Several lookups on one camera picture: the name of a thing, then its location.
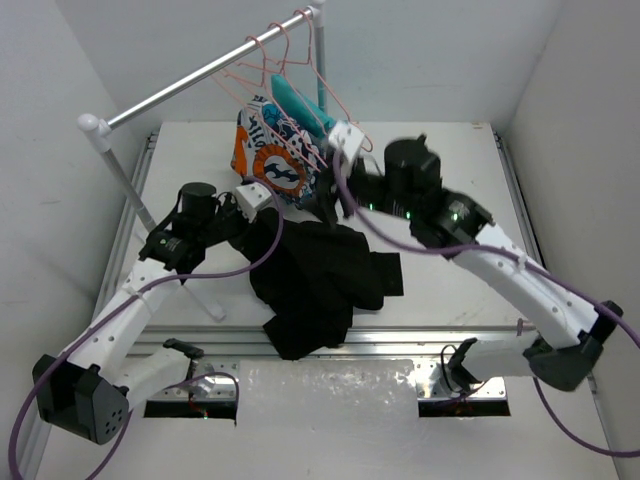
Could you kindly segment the black shirt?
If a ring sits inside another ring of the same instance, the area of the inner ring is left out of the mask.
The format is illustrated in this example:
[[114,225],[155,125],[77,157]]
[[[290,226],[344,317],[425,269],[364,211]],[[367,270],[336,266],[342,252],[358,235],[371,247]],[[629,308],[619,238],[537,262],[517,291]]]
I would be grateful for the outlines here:
[[249,272],[256,296],[274,316],[263,325],[283,360],[337,348],[356,309],[377,312],[404,295],[400,255],[375,252],[347,226],[286,220],[278,246]]

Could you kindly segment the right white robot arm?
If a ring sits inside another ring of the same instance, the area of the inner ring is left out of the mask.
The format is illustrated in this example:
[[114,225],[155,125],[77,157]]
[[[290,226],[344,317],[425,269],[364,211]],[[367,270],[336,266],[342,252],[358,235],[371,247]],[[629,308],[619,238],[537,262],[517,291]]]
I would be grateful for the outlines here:
[[352,204],[402,218],[420,246],[484,281],[531,321],[510,340],[464,340],[443,357],[433,381],[447,394],[468,394],[494,377],[532,377],[563,392],[591,373],[616,324],[595,305],[547,279],[547,272],[468,195],[444,186],[441,159],[426,137],[400,138],[384,150],[384,169],[368,172],[363,134],[339,125],[325,141],[330,187],[348,214]]

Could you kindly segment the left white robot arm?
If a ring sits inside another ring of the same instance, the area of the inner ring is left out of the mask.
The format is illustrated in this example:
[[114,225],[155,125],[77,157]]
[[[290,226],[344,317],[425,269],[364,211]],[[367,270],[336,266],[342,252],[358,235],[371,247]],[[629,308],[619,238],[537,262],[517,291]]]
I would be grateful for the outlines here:
[[162,303],[204,262],[207,249],[242,234],[271,200],[259,183],[223,194],[203,182],[183,185],[79,345],[36,362],[32,377],[40,418],[104,445],[138,404],[191,378],[203,352],[177,339],[165,341],[147,360],[130,367],[123,362]]

